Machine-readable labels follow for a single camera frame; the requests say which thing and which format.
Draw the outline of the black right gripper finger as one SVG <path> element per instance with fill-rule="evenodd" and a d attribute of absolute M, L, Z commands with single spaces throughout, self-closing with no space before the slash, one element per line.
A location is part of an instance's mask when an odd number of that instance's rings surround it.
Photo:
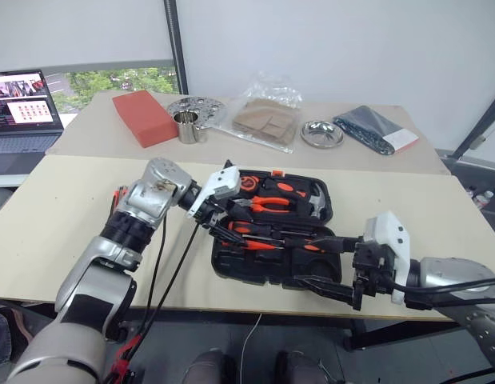
<path fill-rule="evenodd" d="M 325 236 L 315 238 L 309 244 L 321 252 L 341 254 L 354 252 L 359 242 L 361 242 L 361 237 Z"/>
<path fill-rule="evenodd" d="M 293 280 L 319 296 L 344 302 L 355 310 L 361 309 L 361 297 L 355 293 L 355 289 L 351 286 L 316 275 L 296 275 Z"/>

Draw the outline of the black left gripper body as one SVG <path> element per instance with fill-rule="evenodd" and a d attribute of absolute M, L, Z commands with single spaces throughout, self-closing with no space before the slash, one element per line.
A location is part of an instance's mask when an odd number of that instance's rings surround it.
<path fill-rule="evenodd" d="M 224 222 L 230 216 L 231 203 L 230 198 L 219 199 L 209 196 L 199 207 L 195 216 L 196 222 L 210 231 L 229 233 L 230 231 L 224 226 Z"/>

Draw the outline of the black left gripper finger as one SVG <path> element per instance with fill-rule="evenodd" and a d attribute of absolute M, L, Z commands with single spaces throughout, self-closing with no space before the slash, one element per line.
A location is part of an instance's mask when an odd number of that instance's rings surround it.
<path fill-rule="evenodd" d="M 242 221 L 242 222 L 252 222 L 253 217 L 250 213 L 250 209 L 245 206 L 240 206 L 238 204 L 233 204 L 227 210 L 228 218 L 231 221 Z"/>
<path fill-rule="evenodd" d="M 225 243 L 228 246 L 247 246 L 246 240 L 241 234 L 234 230 L 229 230 L 224 226 L 211 226 L 209 235 L 214 238 L 215 242 Z"/>

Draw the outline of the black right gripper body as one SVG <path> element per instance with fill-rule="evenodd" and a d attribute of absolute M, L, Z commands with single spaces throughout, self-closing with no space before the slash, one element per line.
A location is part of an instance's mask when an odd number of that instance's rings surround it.
<path fill-rule="evenodd" d="M 358 242 L 353 253 L 353 302 L 355 310 L 361 309 L 364 295 L 392 294 L 389 280 L 394 277 L 395 253 L 387 245 Z"/>

